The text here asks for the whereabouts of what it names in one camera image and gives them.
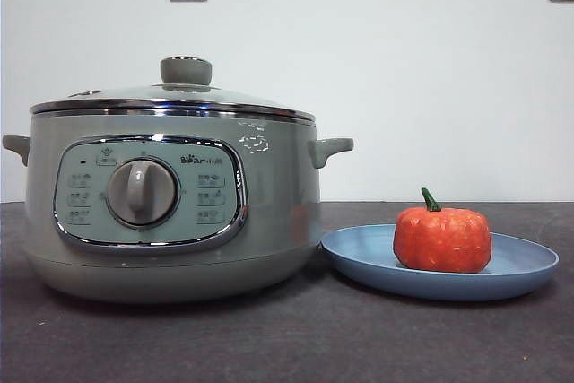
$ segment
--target plate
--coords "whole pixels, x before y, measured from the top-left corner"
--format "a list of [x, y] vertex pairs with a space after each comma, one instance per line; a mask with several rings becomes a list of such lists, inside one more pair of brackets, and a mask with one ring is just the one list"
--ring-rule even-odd
[[429, 300], [503, 300], [546, 283], [558, 255], [525, 239], [492, 233], [492, 256], [477, 274], [409, 269], [393, 253], [394, 224], [329, 232], [321, 241], [335, 268], [381, 291]]

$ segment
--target gray tabletop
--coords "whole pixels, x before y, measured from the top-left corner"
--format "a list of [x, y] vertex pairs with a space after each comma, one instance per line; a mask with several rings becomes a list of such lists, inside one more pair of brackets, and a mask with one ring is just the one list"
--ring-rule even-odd
[[[322, 204], [335, 229], [411, 204]], [[23, 204], [2, 205], [2, 381], [574, 381], [574, 204], [457, 204], [556, 251], [539, 290], [448, 303], [363, 287], [318, 251], [291, 279], [204, 303], [120, 306], [44, 287], [22, 253]]]

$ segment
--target cooker lid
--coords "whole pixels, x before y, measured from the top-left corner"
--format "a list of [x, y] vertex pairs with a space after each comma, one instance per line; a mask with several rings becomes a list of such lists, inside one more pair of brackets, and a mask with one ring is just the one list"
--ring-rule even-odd
[[34, 105], [31, 112], [39, 114], [78, 109], [82, 111], [90, 109], [182, 109], [240, 112], [315, 121], [315, 117], [311, 114], [287, 108], [271, 100], [211, 87], [209, 84], [212, 79], [212, 65], [201, 58], [167, 57], [161, 60], [160, 69], [163, 84], [76, 93], [64, 100]]

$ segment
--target orange pumpkin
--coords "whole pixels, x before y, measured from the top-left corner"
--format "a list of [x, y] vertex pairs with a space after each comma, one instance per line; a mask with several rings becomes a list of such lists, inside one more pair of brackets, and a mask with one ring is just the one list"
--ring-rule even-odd
[[486, 218], [471, 210], [441, 208], [426, 188], [427, 207], [407, 208], [396, 220], [393, 251], [407, 268], [478, 273], [491, 260]]

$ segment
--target pumpkin stem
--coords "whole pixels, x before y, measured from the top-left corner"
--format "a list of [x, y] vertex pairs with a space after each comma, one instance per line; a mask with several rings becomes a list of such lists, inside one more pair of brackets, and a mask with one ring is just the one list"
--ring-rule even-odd
[[427, 211], [437, 212], [440, 211], [442, 208], [437, 201], [434, 200], [434, 197], [431, 196], [431, 192], [426, 187], [421, 189], [422, 196], [424, 197], [424, 202], [427, 204]]

